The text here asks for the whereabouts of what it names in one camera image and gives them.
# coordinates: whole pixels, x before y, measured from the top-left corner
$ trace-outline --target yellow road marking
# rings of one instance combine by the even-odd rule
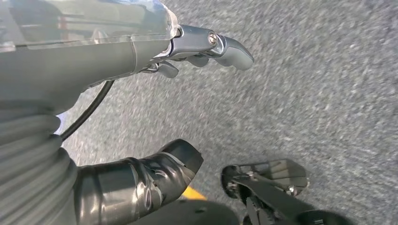
[[[197,199],[197,200],[207,200],[201,193],[197,192],[195,189],[190,186],[184,191],[183,196],[187,199]]]

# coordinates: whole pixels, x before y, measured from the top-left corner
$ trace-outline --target metal bolt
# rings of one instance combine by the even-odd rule
[[[288,187],[288,191],[286,191],[286,193],[288,194],[288,195],[291,195],[291,196],[296,196],[297,195],[297,189],[296,189],[296,187],[295,186],[289,186]]]
[[[209,43],[211,45],[217,44],[217,35],[215,33],[213,33],[213,32],[209,33]]]

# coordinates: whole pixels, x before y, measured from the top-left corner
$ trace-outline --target black cable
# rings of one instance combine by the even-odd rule
[[[72,125],[68,127],[60,136],[62,141],[65,141],[69,136],[71,136],[97,109],[97,107],[101,104],[102,100],[104,100],[105,96],[111,89],[113,83],[115,81],[107,81],[104,86],[102,86],[101,90],[98,92],[95,99],[91,102],[91,104],[87,107],[87,109],[79,116],[79,118],[73,122]]]

